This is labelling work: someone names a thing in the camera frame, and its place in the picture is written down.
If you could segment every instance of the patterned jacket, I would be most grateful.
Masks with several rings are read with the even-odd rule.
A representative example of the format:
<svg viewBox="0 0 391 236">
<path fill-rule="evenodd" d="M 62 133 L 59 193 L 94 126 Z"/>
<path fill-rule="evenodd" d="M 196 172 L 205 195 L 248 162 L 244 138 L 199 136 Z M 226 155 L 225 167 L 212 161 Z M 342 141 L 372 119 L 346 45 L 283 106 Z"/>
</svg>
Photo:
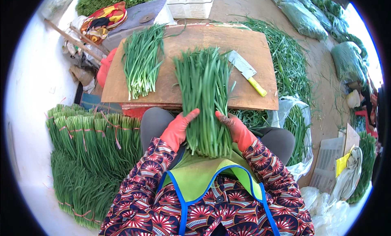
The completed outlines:
<svg viewBox="0 0 391 236">
<path fill-rule="evenodd" d="M 176 155 L 163 140 L 152 139 L 122 182 L 99 235 L 178 234 L 181 204 L 173 184 L 156 194 L 162 173 Z M 242 155 L 265 185 L 267 204 L 280 234 L 315 235 L 298 185 L 281 161 L 259 140 Z M 262 204 L 239 181 L 225 175 L 218 175 L 205 196 L 188 207 L 185 235 L 209 236 L 219 224 L 230 236 L 273 235 Z"/>
</svg>

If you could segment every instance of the button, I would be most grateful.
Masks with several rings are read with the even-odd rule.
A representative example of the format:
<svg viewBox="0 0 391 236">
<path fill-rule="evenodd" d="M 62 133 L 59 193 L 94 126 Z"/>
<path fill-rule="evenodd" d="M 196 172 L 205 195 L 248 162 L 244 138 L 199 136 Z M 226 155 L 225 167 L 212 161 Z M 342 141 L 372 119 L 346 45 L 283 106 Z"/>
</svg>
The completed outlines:
<svg viewBox="0 0 391 236">
<path fill-rule="evenodd" d="M 217 203 L 221 203 L 223 201 L 224 201 L 224 197 L 223 196 L 217 197 L 217 200 L 216 200 Z"/>
</svg>

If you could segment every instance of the green apron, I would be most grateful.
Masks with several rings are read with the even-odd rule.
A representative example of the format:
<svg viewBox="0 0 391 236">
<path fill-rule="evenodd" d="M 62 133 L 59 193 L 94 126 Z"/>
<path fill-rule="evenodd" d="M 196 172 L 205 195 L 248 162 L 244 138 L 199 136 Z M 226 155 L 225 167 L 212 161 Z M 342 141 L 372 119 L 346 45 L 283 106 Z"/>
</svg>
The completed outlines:
<svg viewBox="0 0 391 236">
<path fill-rule="evenodd" d="M 258 184 L 254 173 L 247 161 L 242 158 L 241 152 L 235 144 L 230 159 L 198 157 L 190 152 L 182 154 L 181 160 L 170 171 L 163 173 L 158 191 L 164 186 L 173 183 L 178 199 L 181 203 L 181 221 L 179 235 L 184 235 L 187 221 L 187 207 L 197 203 L 207 193 L 216 176 L 220 173 L 233 175 L 243 185 L 254 199 L 263 204 L 267 219 L 274 235 L 280 235 L 276 223 L 267 206 L 265 189 L 262 183 Z"/>
</svg>

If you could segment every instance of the orange rubber glove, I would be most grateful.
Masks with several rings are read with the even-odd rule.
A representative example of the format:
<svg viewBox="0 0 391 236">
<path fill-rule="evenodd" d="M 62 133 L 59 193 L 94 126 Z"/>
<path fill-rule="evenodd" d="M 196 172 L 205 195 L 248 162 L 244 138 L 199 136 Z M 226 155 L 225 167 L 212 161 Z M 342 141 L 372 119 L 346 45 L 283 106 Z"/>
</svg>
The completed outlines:
<svg viewBox="0 0 391 236">
<path fill-rule="evenodd" d="M 232 141 L 238 144 L 238 149 L 244 152 L 257 139 L 254 134 L 247 129 L 241 120 L 235 115 L 228 113 L 228 117 L 220 111 L 215 112 L 220 122 L 224 123 L 231 130 Z"/>
<path fill-rule="evenodd" d="M 160 139 L 165 141 L 173 151 L 178 152 L 179 145 L 183 143 L 186 138 L 186 127 L 189 125 L 190 121 L 198 116 L 198 114 L 198 108 L 191 111 L 186 117 L 183 117 L 183 112 L 179 113 L 179 115 L 170 122 L 166 130 L 164 130 Z"/>
</svg>

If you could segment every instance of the cleaver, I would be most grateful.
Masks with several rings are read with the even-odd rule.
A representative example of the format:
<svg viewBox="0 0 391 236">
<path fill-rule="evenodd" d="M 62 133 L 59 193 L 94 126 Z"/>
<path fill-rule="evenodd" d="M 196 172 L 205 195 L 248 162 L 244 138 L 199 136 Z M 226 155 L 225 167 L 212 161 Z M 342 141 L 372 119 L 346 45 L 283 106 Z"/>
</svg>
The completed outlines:
<svg viewBox="0 0 391 236">
<path fill-rule="evenodd" d="M 255 69 L 235 50 L 232 50 L 227 56 L 228 61 L 235 66 L 242 73 L 242 75 L 250 82 L 250 84 L 257 90 L 257 92 L 262 96 L 266 96 L 267 92 L 263 89 L 256 80 L 254 80 L 253 75 L 257 72 Z"/>
</svg>

